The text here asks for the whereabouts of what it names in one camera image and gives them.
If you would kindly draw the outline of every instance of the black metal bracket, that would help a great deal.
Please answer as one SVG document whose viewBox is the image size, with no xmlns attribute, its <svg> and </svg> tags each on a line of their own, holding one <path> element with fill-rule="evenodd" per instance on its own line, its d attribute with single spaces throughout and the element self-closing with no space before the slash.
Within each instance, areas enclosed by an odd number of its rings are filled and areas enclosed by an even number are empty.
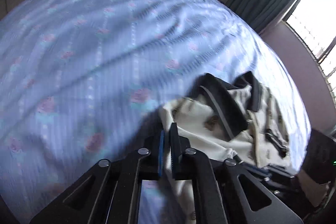
<svg viewBox="0 0 336 224">
<path fill-rule="evenodd" d="M 141 181 L 161 177 L 163 147 L 161 131 L 123 160 L 100 160 L 30 223 L 137 223 Z"/>
<path fill-rule="evenodd" d="M 190 147 L 176 123 L 170 128 L 169 144 L 173 178 L 192 180 L 197 224 L 302 223 L 279 199 L 282 193 L 300 194 L 284 169 L 256 168 L 237 156 L 210 160 Z M 161 131 L 123 160 L 100 160 L 30 223 L 136 224 L 142 180 L 161 177 L 163 147 Z"/>
</svg>

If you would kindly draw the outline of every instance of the triangular cutout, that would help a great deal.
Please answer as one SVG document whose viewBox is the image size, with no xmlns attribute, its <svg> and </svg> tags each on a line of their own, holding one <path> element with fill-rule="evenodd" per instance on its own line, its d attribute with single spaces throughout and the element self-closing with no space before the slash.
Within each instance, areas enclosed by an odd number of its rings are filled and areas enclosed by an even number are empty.
<svg viewBox="0 0 336 224">
<path fill-rule="evenodd" d="M 63 203 L 75 210 L 80 211 L 83 209 L 91 188 L 95 182 L 95 176 L 89 176 L 75 191 L 73 191 Z"/>
<path fill-rule="evenodd" d="M 252 211 L 256 212 L 271 205 L 272 201 L 245 175 L 238 177 Z"/>
</svg>

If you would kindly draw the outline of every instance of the bed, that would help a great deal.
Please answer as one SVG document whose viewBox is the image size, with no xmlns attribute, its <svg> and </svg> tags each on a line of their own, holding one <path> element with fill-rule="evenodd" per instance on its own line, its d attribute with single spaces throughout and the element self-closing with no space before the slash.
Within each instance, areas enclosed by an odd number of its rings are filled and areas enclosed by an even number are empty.
<svg viewBox="0 0 336 224">
<path fill-rule="evenodd" d="M 277 98 L 292 167 L 310 123 L 277 55 L 217 0 L 25 0 L 0 22 L 0 195 L 22 224 L 101 158 L 139 147 L 155 110 L 206 72 L 251 70 Z M 139 223 L 184 223 L 144 181 Z"/>
</svg>

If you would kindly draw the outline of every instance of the pink wall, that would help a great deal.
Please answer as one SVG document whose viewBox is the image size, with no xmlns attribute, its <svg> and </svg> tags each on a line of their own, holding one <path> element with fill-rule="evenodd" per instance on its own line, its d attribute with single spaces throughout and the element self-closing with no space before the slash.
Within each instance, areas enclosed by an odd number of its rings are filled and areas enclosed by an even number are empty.
<svg viewBox="0 0 336 224">
<path fill-rule="evenodd" d="M 336 109 L 322 73 L 302 42 L 280 22 L 261 38 L 280 57 L 305 104 L 310 124 L 325 132 L 336 124 Z"/>
</svg>

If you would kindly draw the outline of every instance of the metal screw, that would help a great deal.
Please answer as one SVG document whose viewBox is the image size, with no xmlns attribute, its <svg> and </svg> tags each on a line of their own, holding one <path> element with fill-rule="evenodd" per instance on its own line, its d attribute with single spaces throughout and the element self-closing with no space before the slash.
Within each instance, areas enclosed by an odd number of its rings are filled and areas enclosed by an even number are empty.
<svg viewBox="0 0 336 224">
<path fill-rule="evenodd" d="M 187 148 L 184 152 L 188 155 L 196 154 L 196 150 L 194 148 Z"/>
<path fill-rule="evenodd" d="M 140 155 L 146 155 L 146 154 L 148 154 L 149 153 L 149 150 L 147 149 L 147 148 L 140 148 L 139 150 L 138 150 L 138 153 L 140 154 Z"/>
<path fill-rule="evenodd" d="M 225 160 L 225 164 L 227 166 L 233 167 L 237 164 L 237 162 L 234 159 L 227 159 L 227 160 Z"/>
<path fill-rule="evenodd" d="M 100 161 L 98 162 L 98 165 L 99 165 L 100 167 L 107 167 L 107 166 L 110 165 L 110 162 L 109 162 L 108 160 L 100 160 Z"/>
</svg>

